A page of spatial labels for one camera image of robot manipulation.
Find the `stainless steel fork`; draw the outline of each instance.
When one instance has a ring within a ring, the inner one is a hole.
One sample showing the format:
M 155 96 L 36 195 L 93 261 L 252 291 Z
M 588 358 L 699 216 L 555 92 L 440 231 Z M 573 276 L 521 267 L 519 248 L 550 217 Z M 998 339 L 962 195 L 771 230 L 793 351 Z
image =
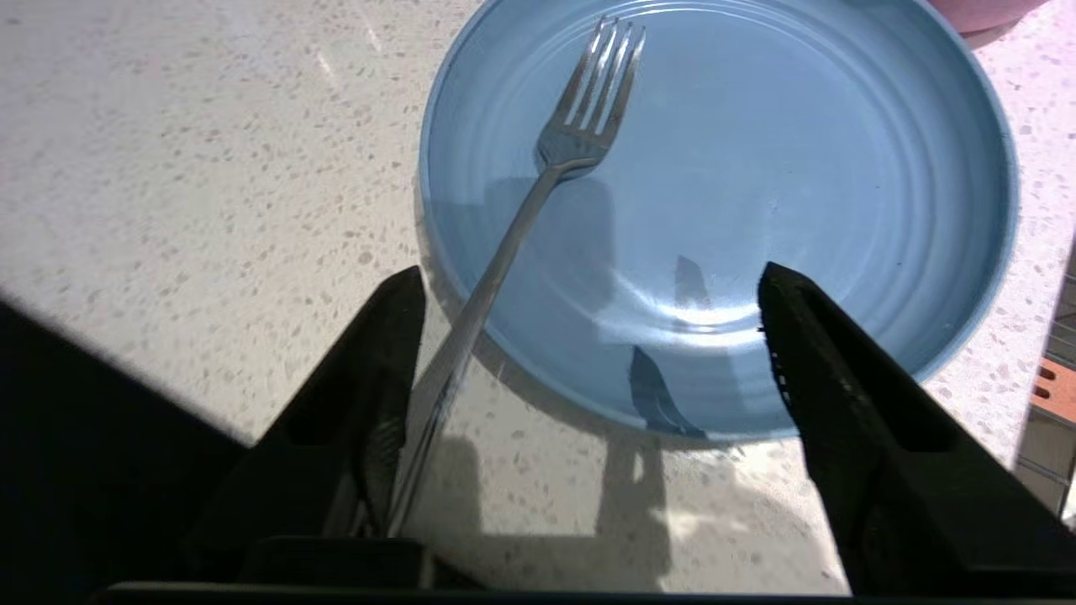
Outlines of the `stainless steel fork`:
M 430 413 L 419 441 L 409 444 L 405 450 L 410 452 L 410 459 L 406 461 L 404 480 L 393 498 L 390 537 L 399 533 L 411 512 L 430 445 L 448 416 L 493 300 L 538 211 L 557 183 L 597 166 L 617 138 L 645 42 L 645 27 L 635 28 L 631 23 L 622 25 L 619 19 L 603 17 L 553 115 L 542 128 L 536 150 L 541 175 L 523 200 L 449 336 L 411 392 L 411 410 L 421 413 L 429 409 Z

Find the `speckled white countertop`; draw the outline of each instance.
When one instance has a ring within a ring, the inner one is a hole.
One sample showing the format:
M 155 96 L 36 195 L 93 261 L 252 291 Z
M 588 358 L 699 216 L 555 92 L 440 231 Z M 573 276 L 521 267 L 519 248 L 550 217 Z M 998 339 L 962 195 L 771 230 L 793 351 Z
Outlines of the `speckled white countertop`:
M 2 296 L 256 439 L 420 262 L 426 94 L 478 3 L 4 2 Z M 1020 227 L 989 316 L 928 386 L 1005 463 L 1076 222 L 1073 31 L 1076 1 L 1053 0 L 977 53 L 1017 140 Z M 427 324 L 424 360 L 436 302 Z M 483 351 L 410 529 L 462 568 L 508 588 L 846 590 L 796 440 L 659 449 Z

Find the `fork tine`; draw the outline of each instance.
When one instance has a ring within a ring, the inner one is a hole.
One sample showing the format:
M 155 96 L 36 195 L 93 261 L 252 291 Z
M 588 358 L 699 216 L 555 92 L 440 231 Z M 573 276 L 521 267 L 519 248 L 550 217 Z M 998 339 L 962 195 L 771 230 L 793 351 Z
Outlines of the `fork tine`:
M 620 83 L 620 90 L 613 100 L 612 109 L 609 111 L 609 122 L 601 131 L 601 140 L 607 143 L 612 142 L 617 136 L 617 129 L 624 119 L 624 108 L 627 105 L 627 96 L 632 92 L 632 82 L 635 80 L 635 68 L 639 66 L 639 55 L 642 54 L 642 45 L 647 42 L 647 28 L 640 28 L 639 41 L 632 51 L 632 59 L 627 62 L 627 70 L 624 71 L 624 79 Z
M 576 111 L 576 116 L 571 121 L 572 128 L 580 128 L 583 124 L 583 118 L 586 117 L 586 110 L 591 107 L 591 97 L 594 96 L 594 89 L 597 88 L 598 82 L 604 82 L 607 74 L 606 65 L 609 62 L 609 55 L 612 54 L 612 47 L 617 43 L 617 25 L 620 23 L 619 18 L 612 20 L 612 25 L 609 26 L 609 40 L 607 40 L 601 45 L 601 54 L 598 55 L 597 64 L 594 66 L 594 70 L 591 72 L 591 78 L 586 82 L 586 89 L 583 90 L 583 100 L 579 102 L 579 109 Z
M 564 87 L 564 93 L 561 95 L 561 100 L 556 103 L 556 110 L 553 112 L 553 117 L 557 118 L 562 124 L 568 121 L 568 112 L 571 111 L 571 103 L 576 100 L 576 93 L 579 89 L 579 83 L 583 80 L 583 73 L 586 72 L 586 66 L 590 64 L 591 57 L 597 53 L 598 42 L 601 40 L 601 34 L 605 32 L 605 28 L 608 27 L 609 20 L 603 15 L 598 19 L 598 25 L 594 26 L 594 33 L 591 34 L 591 41 L 586 43 L 586 50 L 583 51 L 581 57 L 579 57 L 579 62 L 576 65 L 576 71 L 571 72 L 571 78 L 568 80 L 568 84 Z
M 620 73 L 620 68 L 624 65 L 624 57 L 627 55 L 627 44 L 632 41 L 632 23 L 628 22 L 627 27 L 624 29 L 624 37 L 617 48 L 617 58 L 613 60 L 612 67 L 609 68 L 609 75 L 603 81 L 601 94 L 598 96 L 598 102 L 594 104 L 594 114 L 586 125 L 586 130 L 591 133 L 597 135 L 598 125 L 601 118 L 605 117 L 606 101 L 609 100 L 609 92 L 617 84 L 617 74 Z

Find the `orange object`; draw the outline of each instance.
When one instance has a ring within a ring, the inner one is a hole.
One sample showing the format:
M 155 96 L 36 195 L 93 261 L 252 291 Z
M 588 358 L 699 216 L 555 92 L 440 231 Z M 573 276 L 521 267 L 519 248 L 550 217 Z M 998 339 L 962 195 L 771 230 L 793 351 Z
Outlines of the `orange object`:
M 1044 358 L 1031 392 L 1031 405 L 1076 424 L 1076 371 Z

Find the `blue plate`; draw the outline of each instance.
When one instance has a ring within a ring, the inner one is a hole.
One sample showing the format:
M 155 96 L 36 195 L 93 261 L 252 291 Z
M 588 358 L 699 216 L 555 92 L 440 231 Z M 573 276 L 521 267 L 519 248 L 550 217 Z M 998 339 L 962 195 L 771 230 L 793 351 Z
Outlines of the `blue plate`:
M 957 351 L 1011 250 L 1014 152 L 975 60 L 910 0 L 486 2 L 421 150 L 430 248 L 462 297 L 603 14 L 646 25 L 647 46 L 612 151 L 553 193 L 493 308 L 512 358 L 633 426 L 793 435 L 759 332 L 767 261 L 920 379 Z

